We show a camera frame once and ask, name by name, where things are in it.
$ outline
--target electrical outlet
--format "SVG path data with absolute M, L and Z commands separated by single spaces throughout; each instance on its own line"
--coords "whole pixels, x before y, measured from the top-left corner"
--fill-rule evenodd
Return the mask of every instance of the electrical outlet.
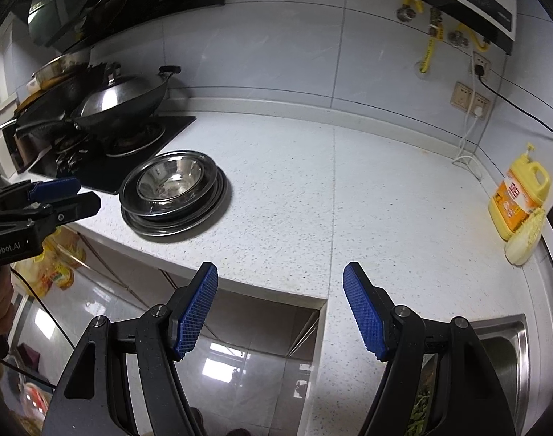
M 461 84 L 460 82 L 456 82 L 456 86 L 454 87 L 454 92 L 452 94 L 452 99 L 450 100 L 450 103 L 463 112 L 467 112 L 471 98 L 472 89 L 464 84 Z M 488 109 L 490 107 L 490 100 L 488 100 L 485 96 L 482 96 L 478 92 L 476 92 L 474 102 L 472 103 L 472 109 L 470 110 L 471 116 L 473 116 L 477 107 L 482 108 L 482 114 L 479 116 L 479 118 L 481 120 L 486 119 L 486 115 L 488 114 Z
M 474 65 L 481 65 L 484 67 L 484 75 L 482 80 L 488 79 L 488 74 L 490 73 L 490 61 L 485 58 L 481 53 L 474 51 Z M 474 67 L 470 67 L 470 74 L 474 74 Z

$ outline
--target white countertop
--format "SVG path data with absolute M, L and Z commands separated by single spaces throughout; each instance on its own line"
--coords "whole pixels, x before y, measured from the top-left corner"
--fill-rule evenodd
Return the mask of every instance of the white countertop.
M 307 434 L 356 435 L 383 372 L 342 290 L 348 262 L 424 318 L 524 313 L 538 339 L 525 276 L 505 259 L 486 192 L 446 157 L 338 126 L 229 113 L 197 113 L 164 151 L 175 149 L 205 152 L 226 173 L 232 199 L 215 224 L 148 241 L 125 225 L 118 197 L 99 193 L 101 211 L 78 229 L 170 272 L 211 261 L 220 286 L 250 295 L 327 300 Z

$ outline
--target yellow bottle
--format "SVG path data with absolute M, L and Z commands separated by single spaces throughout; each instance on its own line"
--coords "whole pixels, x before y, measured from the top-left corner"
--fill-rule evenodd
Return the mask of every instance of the yellow bottle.
M 528 153 L 534 146 L 527 144 L 527 152 L 512 164 L 496 193 L 488 203 L 488 212 L 502 239 L 508 241 L 522 222 L 542 206 L 549 193 L 550 175 Z

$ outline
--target metal screw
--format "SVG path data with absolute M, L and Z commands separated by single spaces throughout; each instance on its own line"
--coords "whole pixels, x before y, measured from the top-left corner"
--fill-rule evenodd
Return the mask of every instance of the metal screw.
M 106 317 L 104 317 L 103 315 L 101 315 L 101 316 L 95 316 L 95 317 L 93 318 L 93 320 L 91 321 L 91 324 L 92 324 L 95 328 L 100 328 L 100 327 L 103 326 L 106 322 L 107 322 Z
M 408 307 L 406 307 L 404 304 L 399 304 L 395 308 L 393 308 L 395 311 L 395 314 L 397 316 L 401 316 L 402 318 L 405 318 L 406 316 L 409 316 L 412 314 L 412 310 L 410 310 Z
M 454 318 L 454 324 L 458 326 L 458 328 L 465 330 L 468 327 L 468 320 L 466 320 L 466 318 L 458 316 Z
M 151 309 L 151 315 L 156 318 L 167 313 L 167 307 L 164 304 L 157 304 Z

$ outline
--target black cable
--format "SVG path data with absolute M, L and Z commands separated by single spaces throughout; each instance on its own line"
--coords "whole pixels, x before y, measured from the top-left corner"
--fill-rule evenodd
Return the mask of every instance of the black cable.
M 31 378 L 32 380 L 34 380 L 34 381 L 36 381 L 40 384 L 46 385 L 47 387 L 50 387 L 53 390 L 55 390 L 57 388 L 56 385 L 52 385 L 50 382 L 46 382 L 46 380 L 42 380 L 42 378 L 36 377 L 36 375 L 33 375 L 30 372 L 26 372 L 25 370 L 22 370 L 21 368 L 12 365 L 10 362 L 6 362 L 4 359 L 0 358 L 0 364 L 5 365 L 6 367 L 11 368 L 12 370 L 14 370 L 16 372 L 19 372 L 20 374 L 24 375 L 25 377 Z
M 548 124 L 546 124 L 544 121 L 540 120 L 539 118 L 537 118 L 536 116 L 534 116 L 533 114 L 530 114 L 529 112 L 523 110 L 520 106 L 516 106 L 514 103 L 512 103 L 512 101 L 510 101 L 508 98 L 502 96 L 500 93 L 498 93 L 496 90 L 490 88 L 488 85 L 486 85 L 484 83 L 484 81 L 482 80 L 482 75 L 479 75 L 478 73 L 476 74 L 478 75 L 478 80 L 480 81 L 480 83 L 482 85 L 484 85 L 488 90 L 490 90 L 492 93 L 494 93 L 496 96 L 499 96 L 500 98 L 502 98 L 504 101 L 506 101 L 507 103 L 511 104 L 513 107 L 515 107 L 517 110 L 519 110 L 521 113 L 524 113 L 526 116 L 530 116 L 533 120 L 537 121 L 538 123 L 542 124 L 544 127 L 546 127 L 546 129 L 548 129 L 551 133 L 553 133 L 553 128 L 550 127 Z
M 66 333 L 64 332 L 64 329 L 61 328 L 61 326 L 58 324 L 58 321 L 54 319 L 54 316 L 51 314 L 51 312 L 49 311 L 49 309 L 46 307 L 46 305 L 44 303 L 42 303 L 42 300 L 40 298 L 38 298 L 38 295 L 36 294 L 36 292 L 32 289 L 32 287 L 30 286 L 30 284 L 28 282 L 26 282 L 26 279 L 20 275 L 20 273 L 16 272 L 16 270 L 14 270 L 12 267 L 10 268 L 10 270 L 12 271 L 12 273 L 14 275 L 16 275 L 23 283 L 24 285 L 26 285 L 28 287 L 28 290 L 30 290 L 30 293 L 33 294 L 34 298 L 36 298 L 36 300 L 38 300 L 38 303 L 40 303 L 40 306 L 43 307 L 44 311 L 46 311 L 46 313 L 51 317 L 51 319 L 54 321 L 55 325 L 57 326 L 57 328 L 60 330 L 60 332 L 62 333 L 62 335 L 65 337 L 66 340 L 68 340 L 68 343 L 71 345 L 71 348 L 75 349 L 75 345 L 72 343 L 72 341 L 68 338 L 68 336 L 66 335 Z

